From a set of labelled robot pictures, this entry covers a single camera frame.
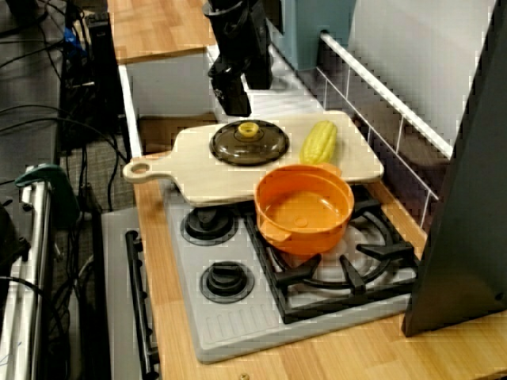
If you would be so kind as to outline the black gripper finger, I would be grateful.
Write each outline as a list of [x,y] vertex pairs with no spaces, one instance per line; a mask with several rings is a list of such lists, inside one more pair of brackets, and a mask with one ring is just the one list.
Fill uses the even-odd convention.
[[251,59],[247,68],[247,84],[250,89],[270,89],[273,81],[271,55]]
[[249,116],[251,107],[241,76],[231,66],[213,66],[209,71],[213,93],[228,116]]

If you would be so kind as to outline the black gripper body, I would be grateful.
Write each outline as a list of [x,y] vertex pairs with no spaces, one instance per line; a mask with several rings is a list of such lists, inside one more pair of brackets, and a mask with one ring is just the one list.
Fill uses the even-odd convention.
[[207,11],[205,17],[211,23],[219,49],[212,67],[232,67],[235,73],[247,74],[251,59],[271,55],[264,11]]

